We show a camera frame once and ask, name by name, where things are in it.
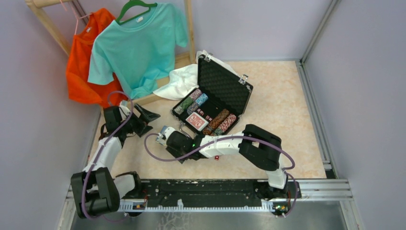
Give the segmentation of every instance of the turquoise t-shirt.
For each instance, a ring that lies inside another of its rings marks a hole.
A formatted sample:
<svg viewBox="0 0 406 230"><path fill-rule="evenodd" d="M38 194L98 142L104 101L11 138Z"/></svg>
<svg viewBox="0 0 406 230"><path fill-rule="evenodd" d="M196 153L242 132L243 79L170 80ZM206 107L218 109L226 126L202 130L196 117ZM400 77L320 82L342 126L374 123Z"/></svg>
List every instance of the turquoise t-shirt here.
<svg viewBox="0 0 406 230"><path fill-rule="evenodd" d="M113 21L97 36L88 82L106 85L114 72L132 99L147 96L175 68L175 45L187 43L185 15L171 3L158 3L122 25Z"/></svg>

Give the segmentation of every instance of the shirt sleeve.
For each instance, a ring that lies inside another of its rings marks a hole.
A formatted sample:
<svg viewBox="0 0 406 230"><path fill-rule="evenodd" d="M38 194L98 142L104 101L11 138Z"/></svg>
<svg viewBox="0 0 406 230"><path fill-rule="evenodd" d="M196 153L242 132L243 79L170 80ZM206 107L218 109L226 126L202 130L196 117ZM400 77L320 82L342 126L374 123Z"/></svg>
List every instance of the shirt sleeve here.
<svg viewBox="0 0 406 230"><path fill-rule="evenodd" d="M186 47L189 41L186 17L179 9L175 13L175 42L178 46Z"/></svg>
<svg viewBox="0 0 406 230"><path fill-rule="evenodd" d="M107 85L113 80L111 65L107 61L103 50L95 43L91 50L88 82L97 85Z"/></svg>

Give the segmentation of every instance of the wooden rack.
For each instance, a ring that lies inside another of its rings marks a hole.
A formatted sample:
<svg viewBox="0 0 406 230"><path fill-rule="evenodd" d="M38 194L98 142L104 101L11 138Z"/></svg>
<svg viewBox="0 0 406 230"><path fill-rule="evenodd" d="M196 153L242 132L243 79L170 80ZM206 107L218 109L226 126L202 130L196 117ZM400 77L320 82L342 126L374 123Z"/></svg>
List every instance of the wooden rack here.
<svg viewBox="0 0 406 230"><path fill-rule="evenodd" d="M62 0L63 2L70 2L74 0ZM48 32L52 35L55 41L61 46L67 55L70 54L70 44L68 40L62 35L61 31L52 22L51 18L44 11L44 7L60 4L60 0L25 0L27 6L32 10L32 12L37 16L39 21L44 25ZM189 52L178 54L175 59L175 68L181 68L194 63L195 58L195 47L194 47L194 37L193 37L193 18L192 18L192 6L191 0L184 0L186 19L188 22L189 31ZM169 82L169 77L165 77L157 80L158 87L161 87ZM140 105L151 103L161 99L155 94L148 95L143 98L133 100L134 103Z"/></svg>

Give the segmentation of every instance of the t-shirt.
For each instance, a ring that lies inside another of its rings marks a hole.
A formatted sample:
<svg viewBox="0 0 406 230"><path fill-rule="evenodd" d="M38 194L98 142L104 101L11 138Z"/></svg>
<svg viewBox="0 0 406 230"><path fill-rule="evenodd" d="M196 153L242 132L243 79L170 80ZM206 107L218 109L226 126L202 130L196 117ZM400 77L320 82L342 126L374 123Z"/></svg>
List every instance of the t-shirt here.
<svg viewBox="0 0 406 230"><path fill-rule="evenodd" d="M94 39L113 20L114 16L102 8L89 16L89 22L81 34L73 36L72 49L70 51L66 68L68 81L68 94L71 100L86 103L100 104L108 107L107 96L112 91L123 91L120 82L115 76L110 75L112 82L106 85L88 83L91 49ZM121 100L127 100L122 94L112 94L110 101L118 105Z"/></svg>
<svg viewBox="0 0 406 230"><path fill-rule="evenodd" d="M188 43L185 15L171 3L122 25L113 21L95 40L88 82L105 85L117 75L132 99L149 95L175 68L175 44Z"/></svg>

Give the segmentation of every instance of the deck of cards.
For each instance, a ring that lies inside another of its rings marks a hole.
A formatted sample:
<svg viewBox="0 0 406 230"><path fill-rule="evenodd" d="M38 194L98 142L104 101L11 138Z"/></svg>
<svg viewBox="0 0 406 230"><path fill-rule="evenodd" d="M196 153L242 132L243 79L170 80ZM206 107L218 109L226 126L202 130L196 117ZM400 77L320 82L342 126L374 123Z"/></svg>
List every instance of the deck of cards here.
<svg viewBox="0 0 406 230"><path fill-rule="evenodd" d="M193 112L187 119L186 121L191 124L193 127L195 127L197 130L202 131L204 127L209 123L206 121L203 117L198 115L196 112Z"/></svg>

